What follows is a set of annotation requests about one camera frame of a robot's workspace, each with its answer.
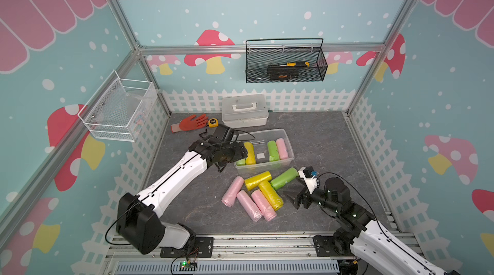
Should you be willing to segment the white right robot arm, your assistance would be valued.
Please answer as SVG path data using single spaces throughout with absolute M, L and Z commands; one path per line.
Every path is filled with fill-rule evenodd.
M 302 189 L 285 191 L 284 195 L 296 209 L 317 205 L 331 212 L 340 227 L 333 233 L 330 250 L 344 255 L 351 253 L 382 274 L 457 274 L 426 260 L 389 232 L 376 218 L 351 198 L 352 185 L 339 177 L 331 177 L 319 187 L 315 177 L 298 178 Z

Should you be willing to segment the pale green trash bag roll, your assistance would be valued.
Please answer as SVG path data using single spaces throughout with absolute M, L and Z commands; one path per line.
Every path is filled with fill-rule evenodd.
M 247 163 L 246 163 L 246 159 L 241 159 L 241 160 L 238 160 L 238 161 L 236 162 L 236 165 L 237 165 L 237 166 L 246 166 L 246 165 L 247 165 Z

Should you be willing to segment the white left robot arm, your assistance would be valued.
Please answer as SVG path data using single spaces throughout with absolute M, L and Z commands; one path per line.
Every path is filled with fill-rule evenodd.
M 222 172 L 228 164 L 245 159 L 248 151 L 239 139 L 240 130 L 218 125 L 203 132 L 185 155 L 156 182 L 136 195 L 126 193 L 118 203 L 116 232 L 141 254 L 156 248 L 194 251 L 196 234 L 183 224 L 170 224 L 161 217 L 171 202 L 196 177 L 212 166 Z

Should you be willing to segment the bright green trash bag roll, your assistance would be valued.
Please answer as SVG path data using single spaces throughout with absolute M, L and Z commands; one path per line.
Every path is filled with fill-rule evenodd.
M 268 147 L 270 162 L 279 161 L 280 155 L 279 155 L 279 150 L 278 150 L 276 141 L 268 141 L 267 147 Z

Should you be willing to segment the light green trash bag roll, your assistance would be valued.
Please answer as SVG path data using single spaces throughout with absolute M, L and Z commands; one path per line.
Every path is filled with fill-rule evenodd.
M 297 177 L 299 177 L 298 171 L 295 168 L 289 168 L 279 176 L 272 179 L 270 184 L 274 190 L 279 190 L 291 181 L 294 181 Z

